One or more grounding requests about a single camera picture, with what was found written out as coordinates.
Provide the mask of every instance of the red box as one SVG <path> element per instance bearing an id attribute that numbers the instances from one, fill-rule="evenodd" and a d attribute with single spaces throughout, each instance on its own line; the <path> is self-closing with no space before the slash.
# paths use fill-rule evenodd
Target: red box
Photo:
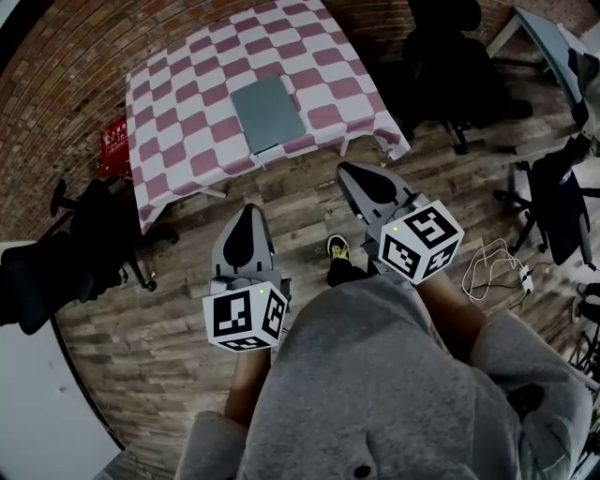
<path id="1" fill-rule="evenodd" d="M 128 122 L 125 116 L 100 132 L 102 164 L 98 172 L 108 176 L 131 176 L 129 165 Z"/>

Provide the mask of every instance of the pink and white checkered tablecloth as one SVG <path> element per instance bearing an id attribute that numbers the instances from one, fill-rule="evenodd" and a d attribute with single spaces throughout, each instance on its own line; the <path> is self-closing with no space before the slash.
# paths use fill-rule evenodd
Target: pink and white checkered tablecloth
<path id="1" fill-rule="evenodd" d="M 252 155 L 230 93 L 281 77 L 307 133 Z M 127 75 L 127 131 L 145 233 L 164 207 L 279 158 L 374 135 L 409 150 L 353 46 L 319 0 L 277 0 L 213 23 Z"/>

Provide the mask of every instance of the foot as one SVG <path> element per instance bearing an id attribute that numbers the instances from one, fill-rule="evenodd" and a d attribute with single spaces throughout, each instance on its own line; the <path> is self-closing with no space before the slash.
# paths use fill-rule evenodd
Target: foot
<path id="1" fill-rule="evenodd" d="M 585 283 L 578 283 L 577 286 L 576 286 L 577 295 L 579 295 L 584 300 L 586 298 L 588 298 L 588 295 L 585 293 L 585 290 L 587 288 L 588 288 L 588 286 Z"/>
<path id="2" fill-rule="evenodd" d="M 581 301 L 578 298 L 573 299 L 573 303 L 571 304 L 571 323 L 575 324 L 579 322 L 579 318 L 581 314 L 579 313 L 579 303 Z"/>
<path id="3" fill-rule="evenodd" d="M 327 239 L 327 253 L 331 260 L 345 259 L 349 260 L 350 249 L 348 242 L 341 235 L 331 235 Z"/>

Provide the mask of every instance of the brick wall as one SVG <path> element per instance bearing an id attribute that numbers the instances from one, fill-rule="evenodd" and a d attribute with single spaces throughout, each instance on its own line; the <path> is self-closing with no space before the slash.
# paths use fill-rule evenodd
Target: brick wall
<path id="1" fill-rule="evenodd" d="M 38 238 L 61 177 L 81 194 L 94 178 L 99 129 L 125 111 L 125 74 L 221 17 L 264 0 L 56 0 L 0 76 L 0 240 Z M 515 0 L 582 33 L 588 0 Z M 366 62 L 401 56 L 413 29 L 406 0 L 325 0 Z M 510 3 L 480 0 L 488 42 Z"/>

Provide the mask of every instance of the black office chair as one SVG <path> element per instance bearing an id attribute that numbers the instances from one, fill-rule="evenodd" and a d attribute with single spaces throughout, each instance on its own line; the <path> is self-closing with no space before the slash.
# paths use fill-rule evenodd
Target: black office chair
<path id="1" fill-rule="evenodd" d="M 590 217 L 583 197 L 600 198 L 600 188 L 581 188 L 572 170 L 585 156 L 589 141 L 582 136 L 570 140 L 563 150 L 548 154 L 534 162 L 519 162 L 517 167 L 527 173 L 532 199 L 525 200 L 515 192 L 494 190 L 496 200 L 516 203 L 526 209 L 527 223 L 517 242 L 508 251 L 514 255 L 523 245 L 535 224 L 542 235 L 539 247 L 550 247 L 558 265 L 581 248 L 583 261 L 595 270 L 590 246 Z"/>
<path id="2" fill-rule="evenodd" d="M 9 248 L 0 264 L 0 325 L 18 323 L 33 335 L 60 308 L 87 301 L 93 291 L 92 275 L 68 233 Z"/>
<path id="3" fill-rule="evenodd" d="M 416 23 L 403 50 L 414 77 L 412 106 L 402 125 L 409 140 L 422 121 L 440 120 L 455 151 L 466 154 L 463 130 L 469 126 L 532 116 L 529 102 L 511 98 L 485 47 L 462 34 L 481 22 L 476 0 L 409 0 L 409 6 Z"/>
<path id="4" fill-rule="evenodd" d="M 125 262 L 143 288 L 155 290 L 156 282 L 144 279 L 133 249 L 140 231 L 138 219 L 128 217 L 128 210 L 100 180 L 93 180 L 78 202 L 66 199 L 66 190 L 67 184 L 60 180 L 52 196 L 51 214 L 55 217 L 59 207 L 73 210 L 69 231 L 92 274 L 95 293 L 121 284 L 120 270 Z"/>

